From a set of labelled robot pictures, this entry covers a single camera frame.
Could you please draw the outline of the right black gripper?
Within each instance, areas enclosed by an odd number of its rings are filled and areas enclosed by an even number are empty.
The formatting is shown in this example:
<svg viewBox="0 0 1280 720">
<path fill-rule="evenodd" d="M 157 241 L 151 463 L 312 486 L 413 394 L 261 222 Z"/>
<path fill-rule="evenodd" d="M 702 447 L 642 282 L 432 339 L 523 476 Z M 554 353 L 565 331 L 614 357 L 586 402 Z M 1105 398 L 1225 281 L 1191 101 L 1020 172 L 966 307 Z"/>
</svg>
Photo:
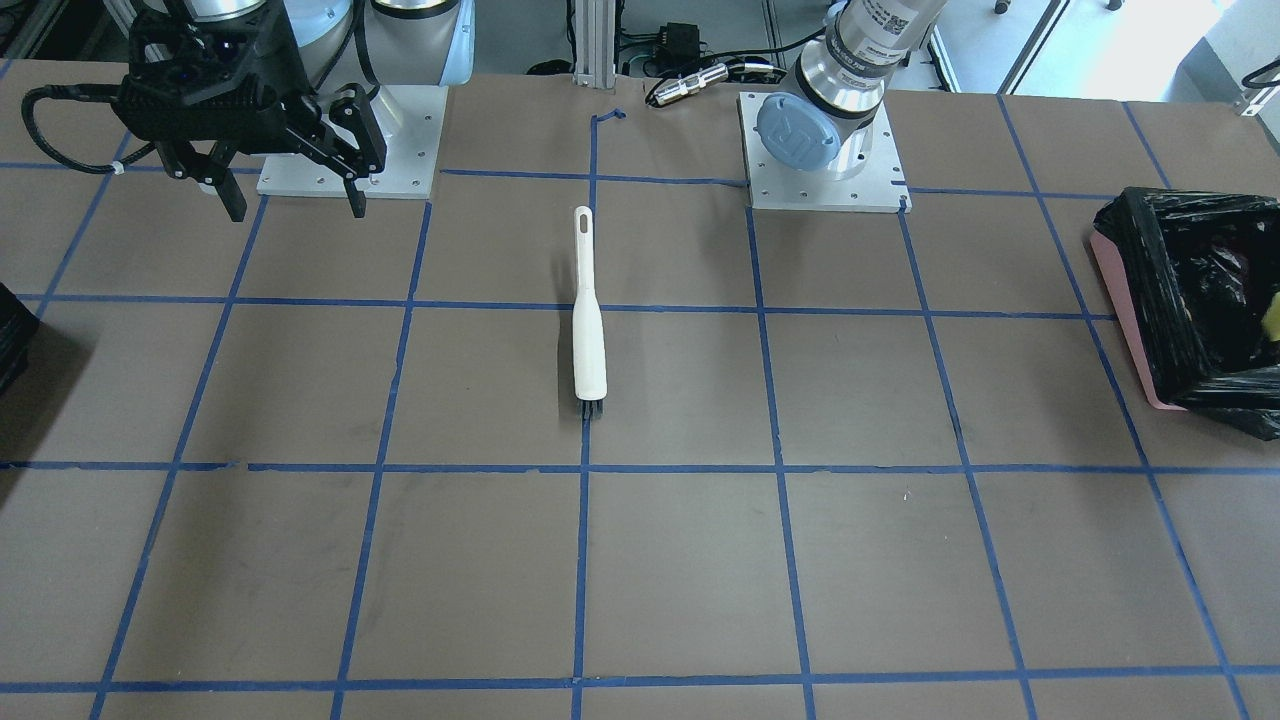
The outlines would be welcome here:
<svg viewBox="0 0 1280 720">
<path fill-rule="evenodd" d="M 283 5 L 146 6 L 128 31 L 128 70 L 110 106 L 160 149 L 214 142 L 189 177 L 237 223 L 247 213 L 230 169 L 238 152 L 303 154 L 339 177 L 355 218 L 367 210 L 357 182 L 387 169 L 387 140 L 362 85 L 340 86 L 321 118 Z"/>
</svg>

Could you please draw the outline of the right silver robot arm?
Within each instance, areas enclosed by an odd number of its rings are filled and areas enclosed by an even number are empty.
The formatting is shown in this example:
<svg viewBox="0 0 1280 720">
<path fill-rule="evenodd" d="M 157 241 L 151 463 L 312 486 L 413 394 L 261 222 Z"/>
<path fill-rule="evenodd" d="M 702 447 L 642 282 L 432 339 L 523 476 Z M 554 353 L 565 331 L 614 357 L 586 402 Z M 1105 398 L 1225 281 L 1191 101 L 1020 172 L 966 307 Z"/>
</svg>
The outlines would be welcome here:
<svg viewBox="0 0 1280 720">
<path fill-rule="evenodd" d="M 433 192 L 448 90 L 474 68 L 471 1 L 147 1 L 111 97 L 174 179 L 246 201 L 238 156 L 261 158 L 264 196 Z"/>
</svg>

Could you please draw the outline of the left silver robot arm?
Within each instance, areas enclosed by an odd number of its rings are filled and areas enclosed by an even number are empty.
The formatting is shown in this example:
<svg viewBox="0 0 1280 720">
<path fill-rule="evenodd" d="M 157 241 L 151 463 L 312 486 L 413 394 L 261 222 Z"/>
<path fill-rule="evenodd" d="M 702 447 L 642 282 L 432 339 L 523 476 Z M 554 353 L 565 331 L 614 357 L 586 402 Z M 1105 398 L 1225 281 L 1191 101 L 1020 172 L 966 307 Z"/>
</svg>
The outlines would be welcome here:
<svg viewBox="0 0 1280 720">
<path fill-rule="evenodd" d="M 840 1 L 819 38 L 803 45 L 780 90 L 762 102 L 755 132 L 777 161 L 835 179 L 859 174 L 872 124 L 899 63 L 945 8 L 942 1 Z"/>
</svg>

